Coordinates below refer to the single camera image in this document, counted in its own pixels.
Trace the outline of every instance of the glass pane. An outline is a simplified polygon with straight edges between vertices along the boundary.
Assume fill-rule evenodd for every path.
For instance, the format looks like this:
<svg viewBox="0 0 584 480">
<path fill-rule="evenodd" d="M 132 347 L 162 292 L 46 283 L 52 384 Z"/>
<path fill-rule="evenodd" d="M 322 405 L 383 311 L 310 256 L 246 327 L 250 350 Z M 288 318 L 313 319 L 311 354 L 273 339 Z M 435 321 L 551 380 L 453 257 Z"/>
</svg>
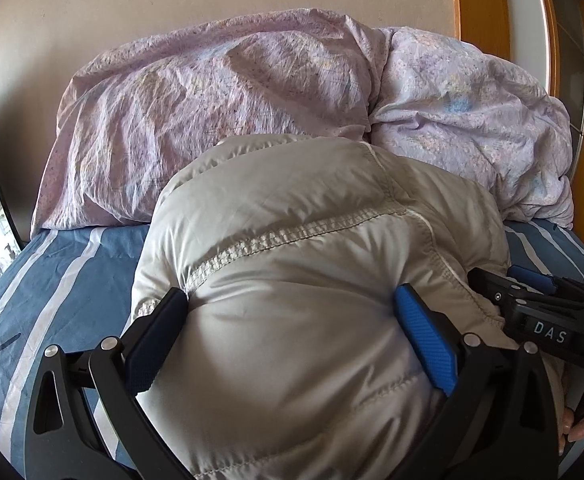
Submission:
<svg viewBox="0 0 584 480">
<path fill-rule="evenodd" d="M 572 134 L 572 165 L 569 168 L 568 175 L 572 175 L 572 172 L 574 171 L 574 168 L 576 167 L 576 164 L 578 162 L 576 160 L 576 156 L 578 154 L 578 147 L 580 145 L 580 141 L 581 138 L 583 137 L 583 134 L 572 126 L 570 126 L 569 129 L 571 130 Z"/>
<path fill-rule="evenodd" d="M 560 90 L 558 97 L 568 110 L 569 120 L 582 127 L 584 108 L 584 56 L 561 29 L 558 30 L 560 46 Z"/>
<path fill-rule="evenodd" d="M 21 250 L 16 243 L 14 235 L 10 229 L 10 224 L 5 217 L 5 212 L 0 211 L 0 267 L 2 270 L 8 268 L 8 266 L 16 258 Z"/>
<path fill-rule="evenodd" d="M 574 38 L 576 44 L 584 49 L 583 25 L 581 22 L 580 8 L 577 0 L 552 0 L 556 11 L 556 20 L 565 27 L 569 35 Z"/>
</svg>

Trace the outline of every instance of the jacket seam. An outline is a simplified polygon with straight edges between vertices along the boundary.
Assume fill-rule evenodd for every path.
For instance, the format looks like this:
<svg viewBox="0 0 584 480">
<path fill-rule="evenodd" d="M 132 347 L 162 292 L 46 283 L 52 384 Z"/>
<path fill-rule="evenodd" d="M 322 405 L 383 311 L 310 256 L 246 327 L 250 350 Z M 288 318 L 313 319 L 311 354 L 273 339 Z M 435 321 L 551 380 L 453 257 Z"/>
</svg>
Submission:
<svg viewBox="0 0 584 480">
<path fill-rule="evenodd" d="M 360 225 L 372 218 L 387 214 L 402 214 L 405 208 L 398 203 L 392 205 L 384 203 L 378 208 L 366 208 L 357 213 L 337 218 L 311 222 L 306 226 L 286 228 L 277 232 L 268 232 L 250 240 L 242 240 L 230 246 L 220 254 L 200 264 L 187 277 L 185 289 L 188 291 L 199 287 L 213 272 L 225 267 L 238 258 L 251 256 L 275 247 L 290 244 L 300 240 L 307 240 L 315 236 L 342 231 Z"/>
<path fill-rule="evenodd" d="M 391 184 L 392 181 L 390 180 L 390 175 L 387 173 L 387 170 L 382 165 L 380 160 L 378 160 L 378 157 L 376 156 L 376 153 L 374 152 L 374 148 L 368 144 L 367 149 L 370 151 L 370 153 L 374 157 L 376 164 L 381 168 L 381 170 L 383 171 L 383 173 L 385 174 L 387 179 L 389 179 L 390 187 L 393 190 L 393 186 Z M 393 195 L 393 192 L 391 194 L 391 200 L 398 203 L 395 196 Z M 481 304 L 478 301 L 476 301 L 476 297 L 474 296 L 474 293 L 472 292 L 472 289 L 470 288 L 470 286 L 467 283 L 463 282 L 462 279 L 460 279 L 460 277 L 456 274 L 456 271 L 454 271 L 451 264 L 447 261 L 447 259 L 445 257 L 443 257 L 443 254 L 440 253 L 440 251 L 438 250 L 438 245 L 437 245 L 437 237 L 436 237 L 434 230 L 432 229 L 432 226 L 429 223 L 429 221 L 427 221 L 427 219 L 423 215 L 421 215 L 420 213 L 417 213 L 416 211 L 414 211 L 410 208 L 405 208 L 405 211 L 408 215 L 412 216 L 413 218 L 416 218 L 421 224 L 424 224 L 425 227 L 427 228 L 427 232 L 429 234 L 429 240 L 431 243 L 431 250 L 438 257 L 440 263 L 443 264 L 443 272 L 445 272 L 446 274 L 450 275 L 453 278 L 452 280 L 450 280 L 450 282 L 451 283 L 456 282 L 457 287 L 458 287 L 458 285 L 460 285 L 460 289 L 467 295 L 467 297 L 469 297 L 469 299 L 476 306 L 476 308 L 478 309 L 480 314 L 483 316 L 483 319 L 485 321 L 487 321 L 490 324 L 493 324 L 499 328 L 502 328 L 503 327 L 502 319 L 499 319 L 498 317 L 494 316 L 491 312 L 486 311 L 481 306 Z"/>
<path fill-rule="evenodd" d="M 370 153 L 370 155 L 372 155 L 372 158 L 374 159 L 374 163 L 376 164 L 376 166 L 378 166 L 378 168 L 381 170 L 381 173 L 383 174 L 383 178 L 385 179 L 385 182 L 384 182 L 385 196 L 387 197 L 387 199 L 398 203 L 398 201 L 396 200 L 396 197 L 394 196 L 394 187 L 392 184 L 392 179 L 390 178 L 390 174 L 387 173 L 385 166 L 383 166 L 381 164 L 380 160 L 378 160 L 378 156 L 376 155 L 376 151 L 374 151 L 374 148 L 372 147 L 372 145 L 367 143 L 367 142 L 361 142 L 361 144 L 365 145 L 367 151 Z"/>
</svg>

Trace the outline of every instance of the black device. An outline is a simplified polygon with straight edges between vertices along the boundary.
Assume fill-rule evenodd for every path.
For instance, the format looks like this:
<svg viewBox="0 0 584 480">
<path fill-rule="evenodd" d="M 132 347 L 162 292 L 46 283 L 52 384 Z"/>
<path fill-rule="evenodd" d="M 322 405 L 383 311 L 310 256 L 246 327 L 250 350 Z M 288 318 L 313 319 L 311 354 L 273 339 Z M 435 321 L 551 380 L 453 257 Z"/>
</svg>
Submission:
<svg viewBox="0 0 584 480">
<path fill-rule="evenodd" d="M 558 471 L 553 400 L 538 346 L 486 346 L 461 335 L 408 284 L 397 289 L 395 315 L 435 387 L 446 400 L 389 480 L 553 480 Z M 92 350 L 46 348 L 28 412 L 28 480 L 192 480 L 134 397 L 147 390 L 187 316 L 173 288 L 152 314 Z M 85 399 L 98 391 L 136 469 L 115 462 Z M 584 479 L 584 453 L 570 468 Z M 0 480 L 20 476 L 0 453 Z"/>
<path fill-rule="evenodd" d="M 468 282 L 500 307 L 506 335 L 584 368 L 584 284 L 518 266 L 507 275 L 516 282 L 476 268 Z"/>
</svg>

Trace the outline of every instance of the beige wall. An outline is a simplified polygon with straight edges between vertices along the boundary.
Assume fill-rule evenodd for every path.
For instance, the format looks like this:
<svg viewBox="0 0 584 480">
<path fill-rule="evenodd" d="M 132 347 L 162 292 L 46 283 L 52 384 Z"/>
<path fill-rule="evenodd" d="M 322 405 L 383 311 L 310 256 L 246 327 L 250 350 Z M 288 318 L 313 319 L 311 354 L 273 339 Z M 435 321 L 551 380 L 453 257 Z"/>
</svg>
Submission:
<svg viewBox="0 0 584 480">
<path fill-rule="evenodd" d="M 0 184 L 21 236 L 29 238 L 56 109 L 76 70 L 136 38 L 294 7 L 454 33 L 452 0 L 0 0 Z"/>
</svg>

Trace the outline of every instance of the stitching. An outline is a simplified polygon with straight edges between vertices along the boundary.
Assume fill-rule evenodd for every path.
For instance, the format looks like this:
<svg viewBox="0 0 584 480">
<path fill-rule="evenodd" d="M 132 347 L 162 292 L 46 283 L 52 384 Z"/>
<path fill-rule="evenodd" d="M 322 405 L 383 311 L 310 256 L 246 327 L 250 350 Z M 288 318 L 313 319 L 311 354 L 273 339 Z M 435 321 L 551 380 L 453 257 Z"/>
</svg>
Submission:
<svg viewBox="0 0 584 480">
<path fill-rule="evenodd" d="M 334 430 L 337 426 L 342 424 L 342 422 L 345 422 L 347 419 L 351 418 L 353 415 L 356 415 L 357 413 L 366 409 L 370 404 L 376 402 L 379 399 L 382 399 L 383 397 L 386 397 L 388 395 L 396 393 L 398 390 L 402 389 L 403 386 L 405 386 L 408 383 L 412 383 L 414 380 L 416 380 L 416 378 L 423 375 L 424 373 L 425 372 L 421 368 L 421 370 L 419 370 L 417 372 L 412 372 L 411 374 L 407 375 L 406 377 L 402 378 L 399 381 L 395 381 L 394 383 L 388 384 L 386 387 L 384 387 L 384 388 L 380 389 L 378 392 L 376 392 L 369 399 L 364 400 L 363 402 L 361 402 L 361 404 L 358 404 L 358 406 L 355 406 L 354 408 L 352 408 L 348 412 L 344 413 L 344 415 L 342 415 L 341 418 L 338 418 L 333 423 L 328 424 L 319 433 L 317 433 L 316 435 L 314 435 L 311 438 L 308 438 L 307 440 L 304 440 L 303 442 L 300 442 L 299 444 L 296 444 L 296 445 L 289 447 L 287 449 L 284 449 L 282 451 L 278 451 L 276 453 L 272 453 L 272 454 L 265 455 L 265 456 L 258 457 L 258 458 L 253 458 L 252 460 L 246 460 L 244 462 L 230 464 L 230 465 L 220 467 L 217 469 L 210 469 L 210 470 L 206 470 L 206 471 L 201 471 L 200 473 L 196 473 L 194 475 L 194 477 L 195 478 L 202 478 L 203 476 L 206 476 L 206 475 L 210 475 L 213 473 L 220 473 L 220 472 L 228 471 L 230 469 L 237 469 L 237 468 L 245 467 L 248 465 L 262 464 L 264 462 L 269 462 L 270 460 L 273 460 L 281 455 L 293 452 L 299 448 L 307 446 L 308 444 L 310 444 L 314 440 L 316 440 L 318 438 L 325 437 L 330 431 Z"/>
<path fill-rule="evenodd" d="M 391 184 L 392 181 L 390 180 L 390 175 L 387 172 L 387 170 L 385 169 L 385 167 L 381 164 L 380 160 L 378 160 L 378 157 L 376 155 L 376 151 L 369 144 L 366 144 L 366 147 L 370 151 L 370 153 L 372 153 L 372 156 L 374 157 L 376 164 L 381 168 L 381 170 L 385 174 L 385 177 L 388 179 L 390 189 L 393 190 L 393 186 Z M 393 193 L 391 193 L 390 199 L 393 200 L 394 202 L 398 202 L 396 200 L 396 197 L 393 195 Z M 451 266 L 451 264 L 443 257 L 443 254 L 441 254 L 438 251 L 437 237 L 434 234 L 434 229 L 432 228 L 432 225 L 430 224 L 430 222 L 424 216 L 422 216 L 420 213 L 417 213 L 416 211 L 414 211 L 412 209 L 405 208 L 405 213 L 417 218 L 419 221 L 421 221 L 421 223 L 425 224 L 425 226 L 427 227 L 427 230 L 429 232 L 430 242 L 432 245 L 432 251 L 438 257 L 438 259 L 443 263 L 443 265 L 444 265 L 443 272 L 447 271 L 449 274 L 452 275 L 454 280 L 456 280 L 456 284 L 460 285 L 462 287 L 462 290 L 464 290 L 464 292 L 470 298 L 472 303 L 475 304 L 475 306 L 478 308 L 479 312 L 481 313 L 481 315 L 483 316 L 483 319 L 485 321 L 502 329 L 503 328 L 503 320 L 499 319 L 497 316 L 495 316 L 491 312 L 488 312 L 487 310 L 485 310 L 485 308 L 483 308 L 483 306 L 478 301 L 476 301 L 476 297 L 474 296 L 474 293 L 472 292 L 472 289 L 470 288 L 470 286 L 467 283 L 463 282 L 463 280 L 460 278 L 460 276 L 458 274 L 456 274 L 456 271 Z"/>
<path fill-rule="evenodd" d="M 427 229 L 429 231 L 429 237 L 430 237 L 433 251 L 436 254 L 436 256 L 438 256 L 438 258 L 443 262 L 443 265 L 445 266 L 445 269 L 443 269 L 443 270 L 448 272 L 449 274 L 451 274 L 452 277 L 454 278 L 454 280 L 456 280 L 456 283 L 461 286 L 462 290 L 469 296 L 470 300 L 472 300 L 472 303 L 475 304 L 476 307 L 478 307 L 478 310 L 482 314 L 483 319 L 491 324 L 496 325 L 499 328 L 502 328 L 502 325 L 503 325 L 502 321 L 498 317 L 495 317 L 491 312 L 486 311 L 482 307 L 482 305 L 478 301 L 476 301 L 476 297 L 474 296 L 470 286 L 467 283 L 463 282 L 463 280 L 460 278 L 460 276 L 458 274 L 456 274 L 456 271 L 451 266 L 451 264 L 438 251 L 436 236 L 434 234 L 434 230 L 432 229 L 432 226 L 429 223 L 429 221 L 424 216 L 422 216 L 420 213 L 417 213 L 416 211 L 414 211 L 412 209 L 407 209 L 406 214 L 417 218 L 418 220 L 420 220 L 422 223 L 425 224 L 425 226 L 427 227 Z"/>
<path fill-rule="evenodd" d="M 405 208 L 399 204 L 384 204 L 377 208 L 365 208 L 355 214 L 349 214 L 335 219 L 319 220 L 311 222 L 306 226 L 281 229 L 277 232 L 265 233 L 250 240 L 242 240 L 194 269 L 187 277 L 185 288 L 187 288 L 187 290 L 194 290 L 199 287 L 210 276 L 210 274 L 243 256 L 250 256 L 292 242 L 349 229 L 372 218 L 377 218 L 386 214 L 402 214 L 404 210 Z"/>
</svg>

